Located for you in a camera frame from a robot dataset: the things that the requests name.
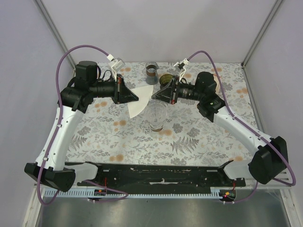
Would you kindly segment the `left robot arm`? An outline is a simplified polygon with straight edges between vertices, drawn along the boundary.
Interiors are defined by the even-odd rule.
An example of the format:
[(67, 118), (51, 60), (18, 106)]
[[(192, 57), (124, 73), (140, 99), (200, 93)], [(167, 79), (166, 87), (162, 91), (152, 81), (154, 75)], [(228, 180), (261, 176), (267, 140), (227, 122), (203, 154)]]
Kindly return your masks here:
[(85, 180), (95, 186), (103, 183), (104, 174), (96, 164), (66, 166), (72, 137), (94, 98), (110, 97), (115, 104), (125, 104), (138, 101), (139, 97), (127, 88), (122, 75), (102, 80), (97, 77), (99, 73), (96, 62), (81, 61), (76, 65), (76, 76), (61, 91), (61, 102), (47, 142), (36, 161), (25, 165), (25, 173), (38, 183), (62, 192)]

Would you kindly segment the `white paper coffee filter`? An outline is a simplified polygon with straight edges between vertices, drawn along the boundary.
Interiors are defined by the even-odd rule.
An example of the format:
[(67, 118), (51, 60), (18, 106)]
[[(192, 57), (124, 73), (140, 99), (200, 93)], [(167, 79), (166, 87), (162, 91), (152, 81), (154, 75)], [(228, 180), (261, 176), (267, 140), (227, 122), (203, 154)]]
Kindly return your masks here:
[(147, 106), (153, 94), (153, 85), (130, 89), (138, 98), (138, 101), (127, 104), (129, 117), (134, 118), (139, 115)]

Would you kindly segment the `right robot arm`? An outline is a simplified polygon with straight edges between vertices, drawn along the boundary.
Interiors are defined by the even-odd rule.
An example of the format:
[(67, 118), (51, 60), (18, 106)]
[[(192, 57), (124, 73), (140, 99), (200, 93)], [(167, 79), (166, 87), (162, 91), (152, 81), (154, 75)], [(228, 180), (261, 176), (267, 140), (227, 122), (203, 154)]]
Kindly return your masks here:
[(179, 99), (197, 101), (197, 108), (203, 117), (226, 129), (253, 154), (250, 160), (223, 164), (223, 170), (217, 174), (220, 185), (228, 186), (237, 178), (252, 177), (261, 184), (275, 180), (286, 169), (288, 162), (286, 141), (280, 136), (272, 138), (238, 117), (216, 94), (216, 86), (214, 76), (209, 72), (200, 72), (193, 85), (180, 82), (177, 76), (173, 76), (152, 95), (152, 99), (171, 105)]

